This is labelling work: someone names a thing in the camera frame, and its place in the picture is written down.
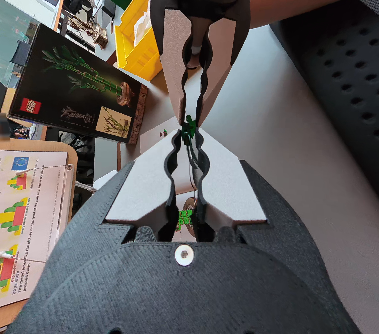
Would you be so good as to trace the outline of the black dimpled panel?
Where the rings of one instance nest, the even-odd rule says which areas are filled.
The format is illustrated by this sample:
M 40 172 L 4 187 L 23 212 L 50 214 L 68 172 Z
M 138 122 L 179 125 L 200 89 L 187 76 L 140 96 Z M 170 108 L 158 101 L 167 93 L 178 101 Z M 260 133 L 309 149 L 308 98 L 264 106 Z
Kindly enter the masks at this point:
M 378 15 L 339 0 L 270 28 L 378 194 Z

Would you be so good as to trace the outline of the green lego leaf assembly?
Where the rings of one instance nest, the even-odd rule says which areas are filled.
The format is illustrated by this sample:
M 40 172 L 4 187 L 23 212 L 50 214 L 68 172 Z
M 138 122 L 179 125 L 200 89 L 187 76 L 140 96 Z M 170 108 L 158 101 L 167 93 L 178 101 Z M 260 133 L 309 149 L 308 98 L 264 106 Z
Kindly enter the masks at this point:
M 192 117 L 188 114 L 182 125 L 181 137 L 187 151 L 189 163 L 193 169 L 198 168 L 198 159 L 192 146 L 192 139 L 194 138 L 195 131 L 196 122 L 192 120 Z

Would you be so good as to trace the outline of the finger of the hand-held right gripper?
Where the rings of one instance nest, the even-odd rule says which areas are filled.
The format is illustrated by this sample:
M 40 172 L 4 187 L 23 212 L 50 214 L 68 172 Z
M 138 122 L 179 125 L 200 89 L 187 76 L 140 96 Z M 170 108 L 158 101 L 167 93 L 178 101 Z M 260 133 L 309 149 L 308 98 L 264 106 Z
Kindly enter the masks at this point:
M 179 125 L 183 125 L 185 116 L 186 96 L 183 85 L 188 77 L 185 49 L 191 39 L 191 29 L 191 21 L 180 10 L 165 10 L 161 64 Z
M 201 95 L 197 101 L 196 123 L 200 127 L 210 113 L 231 70 L 236 22 L 222 18 L 211 24 L 206 43 L 208 55 L 201 75 Z

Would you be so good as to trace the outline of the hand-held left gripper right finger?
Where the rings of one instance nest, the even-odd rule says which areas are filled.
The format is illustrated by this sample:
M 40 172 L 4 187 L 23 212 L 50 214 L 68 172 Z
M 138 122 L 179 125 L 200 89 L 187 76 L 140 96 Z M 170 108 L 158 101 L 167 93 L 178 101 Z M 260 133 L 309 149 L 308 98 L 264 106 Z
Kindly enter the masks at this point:
M 212 242 L 223 227 L 266 223 L 239 158 L 201 128 L 196 128 L 195 142 L 202 172 L 194 223 L 197 241 Z

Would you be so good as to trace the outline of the black lego set box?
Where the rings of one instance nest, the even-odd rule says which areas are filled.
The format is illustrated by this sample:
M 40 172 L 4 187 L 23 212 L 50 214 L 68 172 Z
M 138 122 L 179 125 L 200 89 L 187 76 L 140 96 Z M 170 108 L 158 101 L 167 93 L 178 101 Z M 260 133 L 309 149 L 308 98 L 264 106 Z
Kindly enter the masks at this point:
M 9 115 L 60 131 L 135 145 L 148 88 L 39 24 Z

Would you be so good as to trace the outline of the small wooden model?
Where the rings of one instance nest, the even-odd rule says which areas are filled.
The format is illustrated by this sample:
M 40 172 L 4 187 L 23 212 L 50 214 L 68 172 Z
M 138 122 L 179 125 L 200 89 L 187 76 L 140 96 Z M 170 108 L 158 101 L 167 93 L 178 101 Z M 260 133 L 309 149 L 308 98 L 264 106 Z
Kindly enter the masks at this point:
M 82 20 L 76 15 L 68 13 L 68 26 L 76 41 L 81 42 L 83 47 L 87 47 L 92 52 L 95 52 L 97 47 L 103 50 L 108 44 L 106 30 L 94 23 L 91 18 Z

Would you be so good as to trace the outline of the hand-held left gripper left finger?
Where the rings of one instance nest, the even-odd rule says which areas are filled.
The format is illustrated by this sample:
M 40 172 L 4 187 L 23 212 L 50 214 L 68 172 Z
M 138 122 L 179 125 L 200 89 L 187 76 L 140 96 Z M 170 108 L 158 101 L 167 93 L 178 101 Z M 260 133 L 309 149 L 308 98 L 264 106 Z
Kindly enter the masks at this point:
M 107 223 L 148 226 L 158 241 L 172 241 L 179 218 L 172 174 L 181 142 L 181 130 L 173 130 L 132 163 Z

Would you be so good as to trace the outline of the person's right hand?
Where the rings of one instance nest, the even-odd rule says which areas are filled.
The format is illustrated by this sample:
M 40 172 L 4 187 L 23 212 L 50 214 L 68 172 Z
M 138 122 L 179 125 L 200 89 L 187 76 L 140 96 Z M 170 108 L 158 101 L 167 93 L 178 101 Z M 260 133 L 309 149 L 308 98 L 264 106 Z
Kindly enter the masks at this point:
M 192 55 L 188 62 L 188 69 L 195 69 L 200 66 L 200 53 L 203 43 L 203 38 L 209 28 L 213 23 L 211 19 L 202 17 L 189 17 L 192 23 Z

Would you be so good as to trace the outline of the open instruction booklet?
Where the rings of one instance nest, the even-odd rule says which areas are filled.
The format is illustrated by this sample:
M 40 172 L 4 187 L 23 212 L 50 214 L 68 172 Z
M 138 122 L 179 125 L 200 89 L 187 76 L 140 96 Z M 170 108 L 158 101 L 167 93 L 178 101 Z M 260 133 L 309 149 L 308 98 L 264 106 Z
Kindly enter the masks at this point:
M 156 143 L 163 140 L 172 131 L 178 129 L 181 129 L 181 126 L 174 116 L 143 133 L 140 136 L 141 153 L 144 153 Z M 188 159 L 187 147 L 183 143 L 181 143 L 180 151 L 177 154 L 177 161 L 178 166 L 173 172 L 172 177 L 175 183 L 179 218 L 172 242 L 196 242 L 192 215 L 197 203 L 197 188 L 193 168 Z

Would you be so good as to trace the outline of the printed instruction sheet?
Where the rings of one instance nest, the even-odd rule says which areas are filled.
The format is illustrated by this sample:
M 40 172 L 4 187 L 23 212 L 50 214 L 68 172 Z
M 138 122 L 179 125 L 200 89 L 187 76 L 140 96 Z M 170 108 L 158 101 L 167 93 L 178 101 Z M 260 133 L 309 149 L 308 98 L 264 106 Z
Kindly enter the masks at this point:
M 0 303 L 30 297 L 58 239 L 67 152 L 0 152 Z

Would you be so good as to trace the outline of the yellow plastic bin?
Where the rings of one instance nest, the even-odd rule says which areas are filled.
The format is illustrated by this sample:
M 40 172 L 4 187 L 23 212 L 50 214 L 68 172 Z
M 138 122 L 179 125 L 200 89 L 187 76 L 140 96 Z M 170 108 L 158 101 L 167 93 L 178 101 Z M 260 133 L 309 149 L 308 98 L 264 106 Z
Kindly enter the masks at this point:
M 119 68 L 147 81 L 152 80 L 162 69 L 159 51 L 151 27 L 136 47 L 134 47 L 134 25 L 137 20 L 149 13 L 150 0 L 132 0 L 121 22 L 114 28 L 116 57 Z

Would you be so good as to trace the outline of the small black box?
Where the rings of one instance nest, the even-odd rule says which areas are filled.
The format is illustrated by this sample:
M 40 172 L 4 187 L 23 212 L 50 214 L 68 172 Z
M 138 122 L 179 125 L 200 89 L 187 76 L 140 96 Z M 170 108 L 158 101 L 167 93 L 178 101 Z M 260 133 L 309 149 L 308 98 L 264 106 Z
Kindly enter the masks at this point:
M 103 0 L 101 8 L 111 19 L 115 18 L 116 4 L 112 0 Z

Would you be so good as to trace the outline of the crumpled white paper bag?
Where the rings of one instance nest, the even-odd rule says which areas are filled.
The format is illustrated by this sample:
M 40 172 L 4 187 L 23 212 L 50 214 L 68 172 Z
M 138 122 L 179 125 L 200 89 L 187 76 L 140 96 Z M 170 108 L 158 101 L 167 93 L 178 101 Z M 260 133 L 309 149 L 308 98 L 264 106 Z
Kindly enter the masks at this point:
M 144 12 L 134 25 L 134 47 L 138 45 L 146 32 L 152 27 L 150 15 L 148 12 Z

